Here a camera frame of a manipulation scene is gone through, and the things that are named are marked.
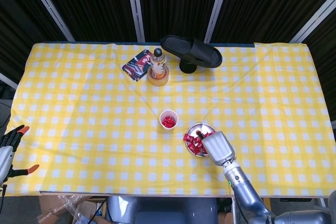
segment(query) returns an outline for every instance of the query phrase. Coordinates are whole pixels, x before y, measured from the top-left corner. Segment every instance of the slipper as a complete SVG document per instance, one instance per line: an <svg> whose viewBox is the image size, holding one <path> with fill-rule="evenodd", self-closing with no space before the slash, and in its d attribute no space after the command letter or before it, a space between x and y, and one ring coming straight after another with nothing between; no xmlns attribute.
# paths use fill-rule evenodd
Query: slipper
<svg viewBox="0 0 336 224"><path fill-rule="evenodd" d="M223 57L216 48L195 38L168 35L161 39L160 45L181 60L201 67L217 68L222 64Z"/></svg>

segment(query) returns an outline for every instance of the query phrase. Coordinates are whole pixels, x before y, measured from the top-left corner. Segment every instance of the gray robot arm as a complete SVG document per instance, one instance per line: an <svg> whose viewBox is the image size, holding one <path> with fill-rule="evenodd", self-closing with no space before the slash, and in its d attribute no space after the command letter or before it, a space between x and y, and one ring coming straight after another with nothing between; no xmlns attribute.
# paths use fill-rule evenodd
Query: gray robot arm
<svg viewBox="0 0 336 224"><path fill-rule="evenodd" d="M9 177L28 175L34 172L39 166L34 165L29 169L13 169L12 161L14 154L20 144L22 136L28 130L29 126L25 127L21 125L0 138L0 187L4 186L3 184Z"/></svg>
<svg viewBox="0 0 336 224"><path fill-rule="evenodd" d="M216 132L203 139L202 143L210 159L223 167L223 173L240 205L255 214L249 224L332 224L329 214L316 210L287 212L275 217L236 162L235 151L225 135L221 131Z"/></svg>

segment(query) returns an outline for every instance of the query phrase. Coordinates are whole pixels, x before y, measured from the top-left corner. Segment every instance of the plastic bottle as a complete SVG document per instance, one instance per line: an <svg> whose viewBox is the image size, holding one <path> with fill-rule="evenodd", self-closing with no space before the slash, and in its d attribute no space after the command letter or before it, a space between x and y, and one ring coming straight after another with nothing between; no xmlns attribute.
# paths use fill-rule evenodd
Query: plastic bottle
<svg viewBox="0 0 336 224"><path fill-rule="evenodd" d="M154 79L162 79L166 76L166 56L160 48L154 50L151 56L152 77Z"/></svg>

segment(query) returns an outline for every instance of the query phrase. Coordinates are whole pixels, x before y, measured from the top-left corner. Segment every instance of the paper cup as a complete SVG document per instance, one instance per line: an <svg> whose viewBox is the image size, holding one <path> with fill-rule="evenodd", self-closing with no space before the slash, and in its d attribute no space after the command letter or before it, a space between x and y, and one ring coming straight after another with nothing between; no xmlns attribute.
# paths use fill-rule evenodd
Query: paper cup
<svg viewBox="0 0 336 224"><path fill-rule="evenodd" d="M167 128L166 126L164 126L164 125L162 124L163 120L164 120L167 116L171 116L171 117L174 119L174 121L175 121L175 125L174 125L173 127L171 127L171 128ZM173 110L165 110L165 111L163 111L163 112L161 113L161 115L160 115L160 123L161 123L162 127L163 127L165 130L168 130L168 131L174 129L174 128L177 126L177 123L179 122L178 120L179 120L179 117L178 117L178 115L176 114L176 112L173 111Z"/></svg>

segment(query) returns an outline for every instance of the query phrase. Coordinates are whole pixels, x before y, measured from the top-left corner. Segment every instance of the candy wrapper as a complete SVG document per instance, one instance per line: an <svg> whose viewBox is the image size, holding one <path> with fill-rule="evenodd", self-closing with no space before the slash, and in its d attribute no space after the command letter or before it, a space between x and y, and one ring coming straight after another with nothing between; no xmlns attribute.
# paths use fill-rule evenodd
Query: candy wrapper
<svg viewBox="0 0 336 224"><path fill-rule="evenodd" d="M214 132L207 132L204 137L210 136L214 134ZM202 140L199 137L193 137L188 134L184 135L183 140L187 143L188 149L194 154L198 155L200 153L207 154L205 147L202 144Z"/></svg>

